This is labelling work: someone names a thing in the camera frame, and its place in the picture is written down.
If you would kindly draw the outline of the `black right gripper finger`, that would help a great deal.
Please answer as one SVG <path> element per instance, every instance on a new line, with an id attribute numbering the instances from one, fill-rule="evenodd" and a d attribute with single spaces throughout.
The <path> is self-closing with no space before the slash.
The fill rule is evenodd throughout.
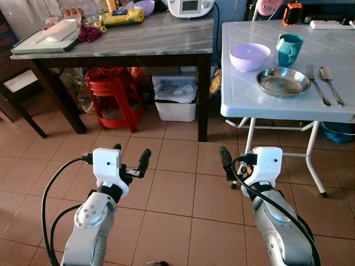
<path id="1" fill-rule="evenodd" d="M 224 146 L 220 146 L 219 149 L 220 152 L 220 157 L 221 157 L 221 164 L 222 168 L 224 169 L 226 179 L 228 181 L 234 181 L 235 176 L 232 170 L 232 157 L 231 153 L 228 151 L 228 149 Z"/>

